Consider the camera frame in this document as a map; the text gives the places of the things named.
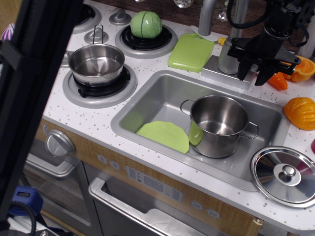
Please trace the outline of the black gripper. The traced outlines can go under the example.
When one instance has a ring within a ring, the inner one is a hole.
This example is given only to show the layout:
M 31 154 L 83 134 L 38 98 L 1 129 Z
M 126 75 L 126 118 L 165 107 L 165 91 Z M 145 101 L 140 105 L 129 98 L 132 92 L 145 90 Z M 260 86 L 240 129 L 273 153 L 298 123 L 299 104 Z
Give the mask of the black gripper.
M 290 39 L 293 30 L 276 30 L 267 24 L 258 36 L 253 38 L 233 38 L 228 55 L 238 60 L 237 77 L 243 81 L 252 64 L 258 64 L 255 86 L 264 85 L 278 71 L 293 73 L 301 60 L 283 47 L 284 41 Z

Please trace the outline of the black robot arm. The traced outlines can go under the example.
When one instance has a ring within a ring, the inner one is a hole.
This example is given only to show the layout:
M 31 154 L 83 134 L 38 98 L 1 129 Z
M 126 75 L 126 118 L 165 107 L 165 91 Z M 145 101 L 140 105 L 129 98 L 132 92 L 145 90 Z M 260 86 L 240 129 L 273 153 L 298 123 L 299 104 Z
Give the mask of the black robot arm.
M 244 80 L 247 73 L 255 66 L 258 76 L 256 86 L 265 84 L 274 74 L 281 72 L 292 75 L 301 59 L 283 47 L 285 40 L 290 40 L 295 30 L 301 29 L 305 40 L 291 42 L 293 47 L 307 44 L 309 33 L 305 28 L 315 14 L 313 0 L 268 0 L 264 14 L 248 23 L 235 23 L 231 19 L 233 1 L 227 6 L 227 19 L 235 29 L 245 29 L 263 23 L 259 35 L 253 38 L 233 38 L 228 56 L 238 60 L 237 78 Z

